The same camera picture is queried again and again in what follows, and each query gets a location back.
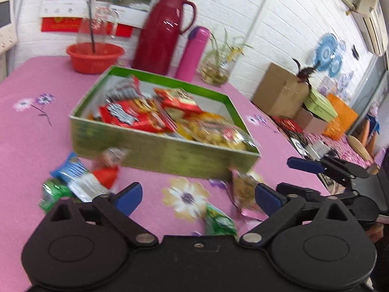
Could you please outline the red dates snack bag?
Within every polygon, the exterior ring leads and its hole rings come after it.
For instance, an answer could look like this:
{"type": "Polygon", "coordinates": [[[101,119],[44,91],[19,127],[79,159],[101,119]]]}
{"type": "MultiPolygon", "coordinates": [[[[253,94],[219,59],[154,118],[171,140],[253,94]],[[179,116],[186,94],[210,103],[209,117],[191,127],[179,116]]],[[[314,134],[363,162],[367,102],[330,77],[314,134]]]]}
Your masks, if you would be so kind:
{"type": "Polygon", "coordinates": [[[248,219],[264,221],[268,216],[263,212],[255,200],[255,188],[264,179],[254,170],[242,173],[231,169],[232,202],[238,212],[248,219]]]}

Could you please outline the white blue snack bag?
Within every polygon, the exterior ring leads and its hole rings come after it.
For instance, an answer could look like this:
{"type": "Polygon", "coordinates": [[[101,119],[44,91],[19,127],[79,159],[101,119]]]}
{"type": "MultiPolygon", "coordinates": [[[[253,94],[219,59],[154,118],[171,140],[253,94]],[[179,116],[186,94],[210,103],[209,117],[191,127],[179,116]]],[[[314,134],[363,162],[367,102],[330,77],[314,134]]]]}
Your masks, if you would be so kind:
{"type": "Polygon", "coordinates": [[[110,194],[74,152],[71,152],[60,166],[50,171],[50,175],[64,182],[82,202],[92,202],[98,196],[110,194]]]}

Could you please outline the red lion snack bag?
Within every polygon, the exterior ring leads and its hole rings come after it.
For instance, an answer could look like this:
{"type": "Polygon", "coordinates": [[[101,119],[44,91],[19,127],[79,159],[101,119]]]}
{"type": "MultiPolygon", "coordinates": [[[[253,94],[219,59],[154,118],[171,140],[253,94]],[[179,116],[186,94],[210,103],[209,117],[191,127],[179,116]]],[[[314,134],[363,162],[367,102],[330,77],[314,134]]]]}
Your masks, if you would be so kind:
{"type": "Polygon", "coordinates": [[[102,121],[109,125],[148,133],[174,133],[177,129],[157,107],[139,107],[134,101],[118,101],[99,107],[102,121]]]}

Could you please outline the yellow popcorn snack bag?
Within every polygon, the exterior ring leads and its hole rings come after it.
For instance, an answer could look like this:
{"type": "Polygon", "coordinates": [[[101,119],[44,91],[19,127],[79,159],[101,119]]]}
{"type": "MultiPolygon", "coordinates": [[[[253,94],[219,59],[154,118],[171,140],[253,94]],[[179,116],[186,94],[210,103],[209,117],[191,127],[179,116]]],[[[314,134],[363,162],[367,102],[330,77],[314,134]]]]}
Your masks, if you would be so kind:
{"type": "Polygon", "coordinates": [[[195,141],[203,144],[241,151],[256,148],[247,133],[229,123],[190,120],[185,121],[183,126],[195,141]]]}

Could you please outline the red chinese snack bag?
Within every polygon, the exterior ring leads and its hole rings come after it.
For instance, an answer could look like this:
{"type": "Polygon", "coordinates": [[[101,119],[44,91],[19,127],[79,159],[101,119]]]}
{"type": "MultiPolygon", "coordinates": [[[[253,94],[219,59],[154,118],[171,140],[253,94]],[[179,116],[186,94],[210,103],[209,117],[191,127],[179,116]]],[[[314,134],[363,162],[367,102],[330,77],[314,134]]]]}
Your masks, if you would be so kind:
{"type": "Polygon", "coordinates": [[[173,108],[185,113],[202,113],[195,99],[182,88],[154,88],[163,108],[173,108]]]}

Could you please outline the yellow barcode snack bag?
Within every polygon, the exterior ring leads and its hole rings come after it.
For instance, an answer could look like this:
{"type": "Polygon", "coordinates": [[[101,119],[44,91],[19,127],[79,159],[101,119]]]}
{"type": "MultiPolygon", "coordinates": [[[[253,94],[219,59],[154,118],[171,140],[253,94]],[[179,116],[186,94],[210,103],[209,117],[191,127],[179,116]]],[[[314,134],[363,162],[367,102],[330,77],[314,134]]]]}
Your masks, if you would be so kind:
{"type": "Polygon", "coordinates": [[[198,142],[210,142],[206,137],[210,132],[204,131],[203,124],[228,125],[229,123],[225,117],[209,112],[188,113],[175,119],[177,134],[187,140],[198,142]]]}

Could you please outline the silver red snack bag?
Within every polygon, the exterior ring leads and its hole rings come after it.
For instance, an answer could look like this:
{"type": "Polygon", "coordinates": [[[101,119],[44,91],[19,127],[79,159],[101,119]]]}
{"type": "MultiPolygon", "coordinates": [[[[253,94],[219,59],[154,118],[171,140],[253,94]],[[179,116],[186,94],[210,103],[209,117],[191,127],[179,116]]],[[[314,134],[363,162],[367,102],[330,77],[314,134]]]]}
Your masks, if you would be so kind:
{"type": "Polygon", "coordinates": [[[92,174],[99,183],[110,190],[117,180],[119,168],[127,157],[129,150],[111,147],[104,150],[94,161],[92,174]]]}

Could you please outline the orange bag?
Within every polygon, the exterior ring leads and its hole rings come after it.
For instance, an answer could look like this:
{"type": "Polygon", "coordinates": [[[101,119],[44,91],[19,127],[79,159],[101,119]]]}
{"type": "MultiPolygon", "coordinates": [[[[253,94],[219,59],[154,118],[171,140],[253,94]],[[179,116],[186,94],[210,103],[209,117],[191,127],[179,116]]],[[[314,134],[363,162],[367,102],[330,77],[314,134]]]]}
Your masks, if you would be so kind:
{"type": "Polygon", "coordinates": [[[322,135],[332,140],[340,140],[357,120],[358,114],[334,94],[328,94],[327,98],[335,109],[337,117],[329,122],[322,135]]]}

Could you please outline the green shoe box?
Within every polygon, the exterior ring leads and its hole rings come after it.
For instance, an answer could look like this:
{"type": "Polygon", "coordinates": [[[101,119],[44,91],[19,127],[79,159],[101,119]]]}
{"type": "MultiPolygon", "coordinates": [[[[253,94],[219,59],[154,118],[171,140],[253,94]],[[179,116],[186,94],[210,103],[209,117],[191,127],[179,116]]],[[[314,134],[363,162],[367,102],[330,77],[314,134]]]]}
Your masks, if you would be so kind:
{"type": "Polygon", "coordinates": [[[337,117],[337,112],[330,101],[314,88],[303,103],[308,111],[328,123],[337,117]]]}

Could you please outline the green pea snack packet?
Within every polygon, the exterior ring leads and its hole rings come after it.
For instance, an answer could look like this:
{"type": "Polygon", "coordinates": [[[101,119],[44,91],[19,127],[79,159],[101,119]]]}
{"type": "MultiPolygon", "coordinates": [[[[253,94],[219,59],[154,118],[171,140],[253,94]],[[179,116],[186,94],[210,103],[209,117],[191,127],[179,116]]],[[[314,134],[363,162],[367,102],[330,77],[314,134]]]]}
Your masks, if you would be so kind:
{"type": "Polygon", "coordinates": [[[206,205],[206,215],[204,220],[205,234],[208,236],[237,236],[234,221],[211,203],[207,203],[206,205]]]}

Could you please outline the green snack bag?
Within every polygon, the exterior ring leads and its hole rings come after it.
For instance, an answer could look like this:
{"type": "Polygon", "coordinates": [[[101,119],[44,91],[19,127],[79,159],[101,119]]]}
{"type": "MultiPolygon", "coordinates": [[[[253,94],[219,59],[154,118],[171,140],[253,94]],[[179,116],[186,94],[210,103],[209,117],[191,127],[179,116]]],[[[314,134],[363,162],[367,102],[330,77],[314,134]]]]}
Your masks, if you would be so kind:
{"type": "Polygon", "coordinates": [[[48,179],[42,183],[39,207],[47,214],[61,198],[74,198],[69,187],[59,179],[48,179]]]}

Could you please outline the pink floral tablecloth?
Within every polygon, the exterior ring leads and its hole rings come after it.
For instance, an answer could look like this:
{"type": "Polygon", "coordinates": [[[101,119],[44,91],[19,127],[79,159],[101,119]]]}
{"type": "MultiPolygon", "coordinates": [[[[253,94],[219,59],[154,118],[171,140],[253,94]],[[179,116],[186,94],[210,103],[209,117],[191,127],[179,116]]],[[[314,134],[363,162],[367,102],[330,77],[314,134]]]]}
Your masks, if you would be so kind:
{"type": "MultiPolygon", "coordinates": [[[[67,57],[35,57],[1,83],[2,291],[29,288],[20,254],[44,217],[38,205],[42,183],[72,151],[69,116],[95,81],[94,75],[76,73],[67,57]]],[[[287,166],[295,149],[249,99],[230,84],[219,92],[253,135],[261,153],[254,170],[268,186],[287,182],[326,194],[318,177],[287,166]]]]}

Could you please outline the brown cardboard box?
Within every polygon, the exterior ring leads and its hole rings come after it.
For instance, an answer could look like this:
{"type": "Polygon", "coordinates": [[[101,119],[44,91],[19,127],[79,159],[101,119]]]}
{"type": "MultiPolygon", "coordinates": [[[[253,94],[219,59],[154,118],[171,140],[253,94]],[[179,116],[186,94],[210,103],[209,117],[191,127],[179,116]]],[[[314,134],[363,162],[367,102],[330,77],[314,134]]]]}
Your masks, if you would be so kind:
{"type": "Polygon", "coordinates": [[[251,102],[269,116],[293,119],[309,92],[306,82],[271,63],[251,102]]]}

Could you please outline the dark red leaf plant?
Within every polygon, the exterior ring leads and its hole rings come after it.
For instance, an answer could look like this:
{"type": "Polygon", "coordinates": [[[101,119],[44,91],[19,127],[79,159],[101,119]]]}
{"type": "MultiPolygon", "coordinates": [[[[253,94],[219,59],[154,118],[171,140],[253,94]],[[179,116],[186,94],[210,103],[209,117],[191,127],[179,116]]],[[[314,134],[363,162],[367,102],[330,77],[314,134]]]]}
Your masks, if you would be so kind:
{"type": "Polygon", "coordinates": [[[292,59],[298,68],[298,73],[296,74],[296,77],[298,78],[298,83],[306,83],[309,87],[309,90],[312,90],[312,85],[310,84],[309,77],[316,71],[318,66],[320,65],[320,62],[317,62],[313,67],[305,67],[301,68],[300,62],[296,60],[295,58],[292,59]]]}

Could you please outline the green cardboard box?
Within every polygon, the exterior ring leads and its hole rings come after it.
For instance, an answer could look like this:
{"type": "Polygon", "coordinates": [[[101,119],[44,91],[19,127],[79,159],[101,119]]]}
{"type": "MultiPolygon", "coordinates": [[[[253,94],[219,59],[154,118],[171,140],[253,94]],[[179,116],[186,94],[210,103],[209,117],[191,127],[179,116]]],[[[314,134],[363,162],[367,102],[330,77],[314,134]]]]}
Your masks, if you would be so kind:
{"type": "Polygon", "coordinates": [[[111,66],[69,115],[72,148],[79,156],[92,159],[109,147],[126,148],[129,154],[123,161],[124,166],[202,179],[228,179],[230,168],[247,172],[261,158],[256,143],[246,150],[232,150],[88,119],[102,104],[104,92],[131,75],[139,79],[143,94],[152,94],[154,88],[181,88],[191,94],[203,110],[222,115],[241,132],[249,133],[225,94],[159,74],[111,66]]]}

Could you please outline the blue paper fans decoration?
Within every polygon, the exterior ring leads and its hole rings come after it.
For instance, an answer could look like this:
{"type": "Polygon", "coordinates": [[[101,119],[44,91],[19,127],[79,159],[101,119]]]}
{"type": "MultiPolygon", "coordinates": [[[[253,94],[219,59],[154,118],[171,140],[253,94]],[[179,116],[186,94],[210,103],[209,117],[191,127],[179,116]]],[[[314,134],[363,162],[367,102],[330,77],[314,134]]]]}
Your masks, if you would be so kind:
{"type": "Polygon", "coordinates": [[[319,72],[326,72],[330,78],[335,78],[343,66],[346,51],[344,40],[339,40],[333,33],[326,33],[318,41],[313,55],[313,63],[319,72]]]}

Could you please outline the glass vase with plant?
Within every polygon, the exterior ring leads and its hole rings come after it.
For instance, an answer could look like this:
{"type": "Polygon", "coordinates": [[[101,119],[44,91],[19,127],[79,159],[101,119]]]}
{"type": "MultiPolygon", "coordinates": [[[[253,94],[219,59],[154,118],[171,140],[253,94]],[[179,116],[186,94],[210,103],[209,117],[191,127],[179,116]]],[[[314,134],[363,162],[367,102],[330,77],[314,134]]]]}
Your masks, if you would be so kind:
{"type": "Polygon", "coordinates": [[[215,35],[210,33],[211,49],[206,53],[200,65],[202,80],[212,86],[221,86],[230,79],[231,71],[236,61],[244,56],[246,48],[253,49],[245,42],[244,36],[228,38],[228,31],[224,30],[223,41],[218,42],[215,35]]]}

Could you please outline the red plastic basin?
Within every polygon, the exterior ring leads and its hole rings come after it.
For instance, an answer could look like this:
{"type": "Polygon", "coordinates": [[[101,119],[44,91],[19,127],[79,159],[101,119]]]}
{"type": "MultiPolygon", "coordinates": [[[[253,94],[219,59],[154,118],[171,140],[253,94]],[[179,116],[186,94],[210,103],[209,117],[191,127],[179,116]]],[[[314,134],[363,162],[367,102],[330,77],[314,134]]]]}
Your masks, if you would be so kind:
{"type": "Polygon", "coordinates": [[[96,43],[95,51],[91,42],[69,45],[66,53],[70,56],[73,69],[82,74],[102,74],[115,65],[125,50],[115,44],[96,43]]]}

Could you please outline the dark red thermos jug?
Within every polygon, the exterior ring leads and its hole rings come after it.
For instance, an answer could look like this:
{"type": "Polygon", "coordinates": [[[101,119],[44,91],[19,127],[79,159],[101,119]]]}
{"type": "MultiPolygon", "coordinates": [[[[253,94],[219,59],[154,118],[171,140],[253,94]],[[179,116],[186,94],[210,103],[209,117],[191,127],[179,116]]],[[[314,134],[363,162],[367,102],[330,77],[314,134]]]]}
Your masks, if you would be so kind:
{"type": "Polygon", "coordinates": [[[196,15],[196,5],[189,0],[159,0],[142,27],[131,67],[154,74],[167,74],[177,41],[193,26],[196,15]],[[187,27],[183,26],[185,5],[193,10],[187,27]]]}

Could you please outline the pink thermos bottle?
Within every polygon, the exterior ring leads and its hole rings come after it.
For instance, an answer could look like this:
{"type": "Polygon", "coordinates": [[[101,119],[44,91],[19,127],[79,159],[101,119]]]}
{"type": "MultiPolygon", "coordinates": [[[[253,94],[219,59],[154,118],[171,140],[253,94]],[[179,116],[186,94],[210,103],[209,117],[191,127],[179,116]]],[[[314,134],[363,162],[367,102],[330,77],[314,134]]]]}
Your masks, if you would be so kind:
{"type": "Polygon", "coordinates": [[[192,29],[175,72],[176,79],[185,82],[190,82],[193,79],[209,37],[210,31],[205,27],[192,29]]]}

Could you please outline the clear glass pitcher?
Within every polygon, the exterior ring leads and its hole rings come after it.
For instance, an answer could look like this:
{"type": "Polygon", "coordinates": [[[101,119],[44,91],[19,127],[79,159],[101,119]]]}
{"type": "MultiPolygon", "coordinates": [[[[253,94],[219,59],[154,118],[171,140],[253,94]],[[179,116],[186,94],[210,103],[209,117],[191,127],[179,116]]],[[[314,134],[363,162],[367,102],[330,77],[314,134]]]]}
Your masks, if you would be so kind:
{"type": "MultiPolygon", "coordinates": [[[[111,9],[110,4],[92,1],[94,39],[96,43],[105,43],[107,37],[115,38],[119,14],[111,9]]],[[[91,42],[89,31],[88,7],[77,34],[77,44],[91,42]]]]}

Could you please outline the black stirring stick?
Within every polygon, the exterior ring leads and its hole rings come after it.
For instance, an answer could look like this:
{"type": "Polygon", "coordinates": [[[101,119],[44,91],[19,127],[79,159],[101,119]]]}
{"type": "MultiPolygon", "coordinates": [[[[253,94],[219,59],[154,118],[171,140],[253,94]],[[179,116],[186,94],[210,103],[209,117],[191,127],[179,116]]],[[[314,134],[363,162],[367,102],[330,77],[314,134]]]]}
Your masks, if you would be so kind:
{"type": "Polygon", "coordinates": [[[90,39],[91,39],[91,45],[92,45],[92,53],[96,53],[96,44],[94,39],[94,29],[93,29],[93,17],[92,17],[92,0],[87,0],[87,7],[88,7],[88,17],[89,17],[89,31],[90,31],[90,39]]]}

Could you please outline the white water dispenser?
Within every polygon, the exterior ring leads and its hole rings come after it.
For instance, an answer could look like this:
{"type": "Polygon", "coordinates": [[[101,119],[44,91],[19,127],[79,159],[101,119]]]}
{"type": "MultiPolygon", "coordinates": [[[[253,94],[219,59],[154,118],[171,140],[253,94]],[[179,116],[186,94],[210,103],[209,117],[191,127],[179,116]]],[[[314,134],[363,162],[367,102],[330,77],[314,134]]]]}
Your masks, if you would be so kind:
{"type": "Polygon", "coordinates": [[[17,44],[15,0],[1,0],[0,2],[0,56],[1,81],[7,77],[7,52],[17,44]]]}

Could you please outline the wall air conditioner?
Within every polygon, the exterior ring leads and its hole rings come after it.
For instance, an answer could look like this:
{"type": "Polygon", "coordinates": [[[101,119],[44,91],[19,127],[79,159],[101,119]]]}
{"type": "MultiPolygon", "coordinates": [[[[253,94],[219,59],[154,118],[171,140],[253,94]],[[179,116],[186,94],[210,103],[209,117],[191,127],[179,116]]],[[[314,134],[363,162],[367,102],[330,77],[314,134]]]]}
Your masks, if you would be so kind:
{"type": "Polygon", "coordinates": [[[388,0],[353,0],[353,5],[348,13],[354,18],[367,50],[383,56],[388,49],[388,0]]]}

